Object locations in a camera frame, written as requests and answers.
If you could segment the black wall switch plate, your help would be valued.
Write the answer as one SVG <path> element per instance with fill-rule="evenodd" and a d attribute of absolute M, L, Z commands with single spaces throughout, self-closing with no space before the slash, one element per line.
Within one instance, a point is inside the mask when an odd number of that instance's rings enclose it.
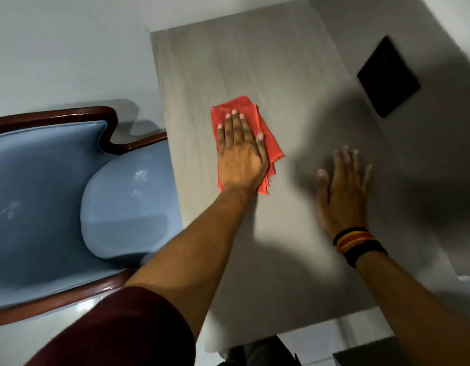
<path fill-rule="evenodd" d="M 421 88 L 388 35 L 379 42 L 357 78 L 381 118 L 389 116 Z"/>

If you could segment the person's right forearm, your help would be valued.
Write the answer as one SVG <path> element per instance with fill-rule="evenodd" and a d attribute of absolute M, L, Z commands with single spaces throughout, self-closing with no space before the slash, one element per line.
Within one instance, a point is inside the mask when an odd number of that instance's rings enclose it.
<path fill-rule="evenodd" d="M 470 366 L 470 325 L 382 252 L 355 270 L 414 366 Z"/>

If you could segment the black red yellow wristbands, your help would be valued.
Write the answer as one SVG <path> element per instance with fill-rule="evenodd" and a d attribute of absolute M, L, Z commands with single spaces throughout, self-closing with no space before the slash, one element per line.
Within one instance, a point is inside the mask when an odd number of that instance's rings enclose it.
<path fill-rule="evenodd" d="M 352 268 L 355 268 L 357 260 L 367 252 L 388 255 L 380 241 L 364 227 L 350 227 L 340 231 L 333 238 L 333 246 Z"/>

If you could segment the red cleaning cloth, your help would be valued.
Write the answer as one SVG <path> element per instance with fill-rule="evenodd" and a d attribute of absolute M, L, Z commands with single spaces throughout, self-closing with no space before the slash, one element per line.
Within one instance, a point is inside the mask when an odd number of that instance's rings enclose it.
<path fill-rule="evenodd" d="M 214 132 L 214 138 L 217 141 L 217 127 L 225 124 L 225 116 L 232 110 L 238 110 L 244 114 L 250 125 L 254 136 L 259 133 L 264 134 L 264 142 L 268 153 L 269 168 L 264 181 L 259 186 L 257 193 L 269 195 L 270 179 L 276 175 L 275 162 L 282 159 L 285 155 L 279 147 L 274 135 L 271 133 L 268 125 L 264 121 L 256 104 L 252 103 L 247 96 L 240 96 L 225 103 L 211 107 L 211 121 Z"/>

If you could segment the person's left forearm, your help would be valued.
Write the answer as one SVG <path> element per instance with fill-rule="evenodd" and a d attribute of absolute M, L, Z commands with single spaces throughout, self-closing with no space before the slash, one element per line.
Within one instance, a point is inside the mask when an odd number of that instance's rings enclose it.
<path fill-rule="evenodd" d="M 235 236 L 256 191 L 225 187 L 187 228 L 171 239 L 127 282 L 168 300 L 197 340 L 226 269 Z"/>

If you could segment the blue upholstered wooden chair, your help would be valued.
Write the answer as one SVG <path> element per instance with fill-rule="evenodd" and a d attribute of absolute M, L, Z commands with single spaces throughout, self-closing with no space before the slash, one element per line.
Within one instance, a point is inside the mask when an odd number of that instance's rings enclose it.
<path fill-rule="evenodd" d="M 183 228 L 166 132 L 107 106 L 0 117 L 0 326 L 122 287 Z"/>

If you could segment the person's left hand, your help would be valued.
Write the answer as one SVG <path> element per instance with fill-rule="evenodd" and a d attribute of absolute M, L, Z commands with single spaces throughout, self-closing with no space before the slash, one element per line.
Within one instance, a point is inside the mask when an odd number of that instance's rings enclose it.
<path fill-rule="evenodd" d="M 232 112 L 225 116 L 226 148 L 218 156 L 218 176 L 221 192 L 242 191 L 255 194 L 264 181 L 269 164 L 262 164 L 255 138 L 246 116 L 240 114 L 244 142 L 233 143 Z"/>

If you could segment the person's right hand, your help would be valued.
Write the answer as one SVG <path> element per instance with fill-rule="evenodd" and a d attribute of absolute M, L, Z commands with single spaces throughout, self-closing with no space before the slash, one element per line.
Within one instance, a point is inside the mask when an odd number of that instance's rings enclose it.
<path fill-rule="evenodd" d="M 350 149 L 353 157 L 353 180 L 348 181 L 342 149 L 333 152 L 333 174 L 329 177 L 329 205 L 319 210 L 317 219 L 331 239 L 350 227 L 367 227 L 367 192 L 361 185 L 366 165 L 361 165 L 359 151 Z"/>

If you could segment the person's dark trousers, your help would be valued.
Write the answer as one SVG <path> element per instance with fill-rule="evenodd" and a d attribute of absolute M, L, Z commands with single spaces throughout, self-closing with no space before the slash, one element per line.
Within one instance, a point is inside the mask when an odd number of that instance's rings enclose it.
<path fill-rule="evenodd" d="M 230 348 L 217 366 L 302 366 L 278 336 Z"/>

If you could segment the maroon shirt sleeve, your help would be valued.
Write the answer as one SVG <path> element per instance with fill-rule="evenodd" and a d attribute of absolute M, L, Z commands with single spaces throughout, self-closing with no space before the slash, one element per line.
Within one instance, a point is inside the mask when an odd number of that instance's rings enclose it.
<path fill-rule="evenodd" d="M 162 296 L 128 287 L 107 296 L 24 366 L 194 366 L 196 345 Z"/>

